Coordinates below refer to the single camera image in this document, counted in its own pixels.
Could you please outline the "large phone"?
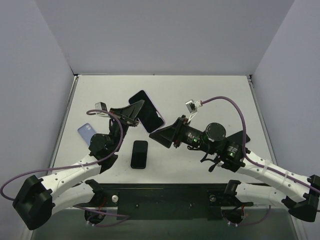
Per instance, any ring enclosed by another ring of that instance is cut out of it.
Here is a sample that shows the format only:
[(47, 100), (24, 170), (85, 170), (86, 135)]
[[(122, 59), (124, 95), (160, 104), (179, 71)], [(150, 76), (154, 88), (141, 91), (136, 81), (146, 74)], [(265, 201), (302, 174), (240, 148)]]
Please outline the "large phone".
[(165, 124), (165, 120), (144, 90), (140, 90), (133, 95), (128, 103), (134, 104), (140, 100), (143, 100), (144, 104), (139, 112), (138, 119), (147, 133), (153, 133)]

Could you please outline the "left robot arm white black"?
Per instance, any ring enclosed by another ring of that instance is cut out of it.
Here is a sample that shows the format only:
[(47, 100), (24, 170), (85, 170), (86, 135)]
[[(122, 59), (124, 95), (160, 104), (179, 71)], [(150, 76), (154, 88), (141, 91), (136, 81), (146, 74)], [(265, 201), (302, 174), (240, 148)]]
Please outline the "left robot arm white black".
[(145, 102), (139, 100), (122, 108), (91, 109), (87, 115), (107, 114), (109, 132), (96, 133), (90, 139), (89, 154), (71, 166), (55, 167), (41, 178), (34, 174), (24, 181), (12, 206), (29, 230), (44, 225), (51, 216), (77, 204), (99, 205), (103, 193), (84, 181), (109, 170), (118, 159), (117, 152), (129, 127), (139, 124)]

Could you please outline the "blue phone case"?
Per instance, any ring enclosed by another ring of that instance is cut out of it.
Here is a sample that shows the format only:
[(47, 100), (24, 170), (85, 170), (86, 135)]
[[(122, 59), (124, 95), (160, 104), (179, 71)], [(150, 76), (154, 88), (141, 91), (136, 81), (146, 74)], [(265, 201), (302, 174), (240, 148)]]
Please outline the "blue phone case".
[(91, 144), (91, 138), (93, 135), (97, 133), (89, 123), (85, 123), (79, 127), (77, 132), (88, 146)]

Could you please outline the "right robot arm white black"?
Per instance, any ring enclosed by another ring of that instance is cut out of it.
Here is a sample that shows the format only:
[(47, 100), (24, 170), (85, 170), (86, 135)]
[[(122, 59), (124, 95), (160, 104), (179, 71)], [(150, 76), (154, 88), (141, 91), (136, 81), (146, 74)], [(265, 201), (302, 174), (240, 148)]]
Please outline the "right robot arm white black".
[(319, 176), (299, 175), (259, 157), (244, 145), (227, 138), (225, 128), (219, 123), (210, 123), (200, 131), (191, 127), (182, 116), (149, 137), (166, 148), (186, 144), (189, 149), (204, 152), (201, 162), (212, 163), (208, 169), (210, 173), (215, 168), (222, 168), (263, 182), (263, 185), (254, 185), (230, 180), (223, 192), (224, 201), (230, 205), (270, 205), (283, 208), (305, 222), (316, 220), (320, 202)]

